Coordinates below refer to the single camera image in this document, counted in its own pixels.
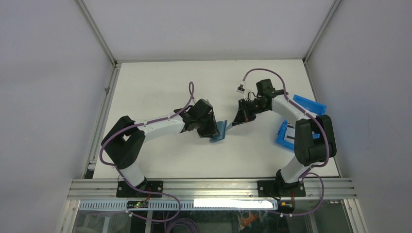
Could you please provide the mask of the teal leather card holder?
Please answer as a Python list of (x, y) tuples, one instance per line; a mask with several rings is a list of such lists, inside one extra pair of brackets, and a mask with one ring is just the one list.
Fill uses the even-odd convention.
[(209, 140), (210, 143), (217, 143), (221, 140), (224, 140), (226, 137), (227, 131), (233, 127), (233, 123), (232, 122), (228, 123), (227, 120), (217, 121), (216, 126), (217, 126), (218, 132), (210, 138)]

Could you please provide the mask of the white card with black stripe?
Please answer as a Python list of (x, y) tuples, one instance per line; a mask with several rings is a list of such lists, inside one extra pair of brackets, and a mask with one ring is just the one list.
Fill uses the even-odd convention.
[(290, 143), (294, 143), (294, 139), (295, 139), (294, 136), (295, 136), (295, 128), (290, 125), (287, 125), (284, 139)]

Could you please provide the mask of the blue plastic bin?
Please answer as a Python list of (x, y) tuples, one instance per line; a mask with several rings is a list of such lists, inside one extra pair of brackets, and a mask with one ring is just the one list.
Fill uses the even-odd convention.
[[(299, 95), (294, 95), (293, 101), (299, 104), (307, 112), (311, 112), (311, 114), (314, 115), (315, 117), (325, 115), (326, 113), (327, 106), (324, 104), (309, 100)], [(304, 123), (309, 123), (310, 120), (312, 119), (310, 117), (309, 118), (307, 117), (306, 119), (301, 119), (301, 120), (296, 121), (295, 124), (291, 124), (290, 122), (285, 120), (281, 124), (278, 130), (275, 143), (280, 146), (283, 146), (284, 148), (294, 150), (295, 149), (294, 143), (295, 143), (296, 135), (298, 135), (298, 142), (302, 142), (303, 136), (309, 135), (308, 129), (304, 130)], [(290, 125), (295, 128), (294, 143), (290, 143), (284, 139), (287, 125)]]

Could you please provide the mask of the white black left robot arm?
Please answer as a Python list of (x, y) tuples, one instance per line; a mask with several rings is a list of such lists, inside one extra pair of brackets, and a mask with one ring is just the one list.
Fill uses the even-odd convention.
[(137, 157), (145, 142), (163, 136), (196, 130), (200, 138), (217, 142), (225, 137), (226, 121), (217, 121), (212, 105), (205, 99), (194, 105), (175, 109), (169, 115), (148, 121), (134, 121), (121, 117), (101, 142), (101, 152), (112, 160), (112, 165), (128, 183), (127, 190), (134, 197), (146, 192), (147, 178), (140, 170)]

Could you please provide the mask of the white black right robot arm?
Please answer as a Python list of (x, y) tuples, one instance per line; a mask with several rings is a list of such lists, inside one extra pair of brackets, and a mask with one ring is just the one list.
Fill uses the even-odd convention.
[(271, 80), (257, 82), (257, 96), (238, 101), (231, 126), (251, 122), (257, 114), (272, 111), (283, 116), (294, 128), (294, 157), (278, 170), (270, 194), (281, 197), (292, 192), (314, 167), (323, 167), (337, 153), (331, 118), (305, 109), (288, 97), (285, 89), (275, 89)]

